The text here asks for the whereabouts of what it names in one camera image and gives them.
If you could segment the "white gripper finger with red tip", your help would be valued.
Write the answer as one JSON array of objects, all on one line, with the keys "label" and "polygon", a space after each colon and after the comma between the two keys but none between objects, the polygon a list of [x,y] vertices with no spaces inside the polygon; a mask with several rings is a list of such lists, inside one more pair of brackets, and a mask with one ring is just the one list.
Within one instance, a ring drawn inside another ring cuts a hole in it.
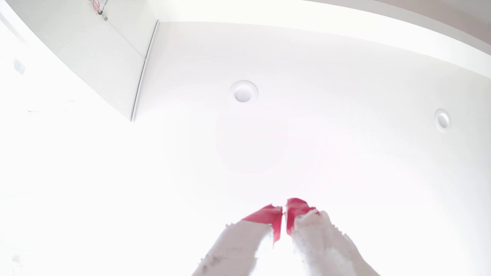
[{"label": "white gripper finger with red tip", "polygon": [[227,224],[192,275],[251,275],[261,244],[280,239],[282,216],[282,206],[269,204]]},{"label": "white gripper finger with red tip", "polygon": [[289,198],[285,207],[287,234],[307,275],[378,275],[326,211],[299,198]]}]

